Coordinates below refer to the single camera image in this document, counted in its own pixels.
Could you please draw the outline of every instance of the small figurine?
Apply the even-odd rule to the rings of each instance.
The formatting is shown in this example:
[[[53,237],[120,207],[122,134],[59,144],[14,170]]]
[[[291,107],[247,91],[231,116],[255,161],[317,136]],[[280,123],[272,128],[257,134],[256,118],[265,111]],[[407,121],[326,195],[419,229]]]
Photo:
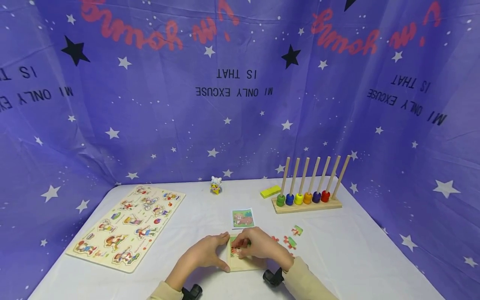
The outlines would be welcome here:
[[[222,191],[222,188],[220,187],[221,185],[222,178],[212,176],[212,181],[210,181],[210,190],[215,193],[215,195],[218,195]]]

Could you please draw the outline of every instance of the table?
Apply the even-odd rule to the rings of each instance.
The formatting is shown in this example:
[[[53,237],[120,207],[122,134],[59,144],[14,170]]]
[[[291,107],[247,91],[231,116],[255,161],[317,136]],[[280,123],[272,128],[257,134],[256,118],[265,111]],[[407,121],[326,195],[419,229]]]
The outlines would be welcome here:
[[[278,237],[282,244],[283,236],[291,236],[294,225],[304,229],[302,236],[295,238],[297,249],[290,251],[301,256],[341,300],[443,299],[343,185],[337,194],[343,208],[277,215],[270,199],[263,199],[260,191],[281,185],[281,180],[226,180],[220,195],[210,193],[209,182],[150,184],[184,192],[187,196],[134,273],[123,273],[63,254],[29,299],[146,299],[191,245],[208,234],[234,232],[230,230],[231,210],[250,207],[255,224]],[[72,243],[133,186],[112,189]],[[222,249],[221,258],[226,260],[226,257],[227,250]],[[277,266],[269,262],[269,268],[274,272]],[[198,269],[185,287],[190,289],[194,283],[199,284],[204,290],[204,300],[293,299],[283,285],[269,288],[262,275],[263,271],[226,274],[213,268]]]

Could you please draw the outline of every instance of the sleeve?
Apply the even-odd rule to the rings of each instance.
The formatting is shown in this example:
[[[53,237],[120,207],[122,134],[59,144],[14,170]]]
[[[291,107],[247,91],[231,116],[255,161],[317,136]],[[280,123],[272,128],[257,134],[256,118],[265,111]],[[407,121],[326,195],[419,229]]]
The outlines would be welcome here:
[[[182,292],[172,289],[164,281],[161,281],[147,300],[181,300],[182,298]]]
[[[295,300],[338,300],[298,256],[290,270],[283,272],[283,278]]]

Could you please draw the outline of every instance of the wooden peg puzzle board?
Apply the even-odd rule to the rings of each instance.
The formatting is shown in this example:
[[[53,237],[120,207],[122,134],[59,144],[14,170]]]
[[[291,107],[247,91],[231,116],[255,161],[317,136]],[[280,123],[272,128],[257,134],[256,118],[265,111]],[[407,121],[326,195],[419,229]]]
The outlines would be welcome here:
[[[184,198],[184,193],[138,185],[66,254],[132,273]]]
[[[322,209],[333,209],[333,208],[342,208],[342,203],[336,197],[330,197],[328,202],[319,203],[311,202],[310,204],[302,203],[300,205],[284,205],[278,206],[276,204],[276,197],[272,198],[272,204],[277,214],[288,214],[288,213],[299,213],[299,212],[309,212],[313,210],[322,210]]]

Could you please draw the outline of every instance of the purple backdrop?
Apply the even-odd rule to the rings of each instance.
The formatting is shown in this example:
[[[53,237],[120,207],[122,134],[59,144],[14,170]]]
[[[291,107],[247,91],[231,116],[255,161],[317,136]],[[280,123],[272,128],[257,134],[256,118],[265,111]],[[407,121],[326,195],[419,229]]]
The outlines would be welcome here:
[[[299,3],[1,0],[0,298],[26,299],[116,184],[350,154],[388,237],[478,299],[480,6]]]

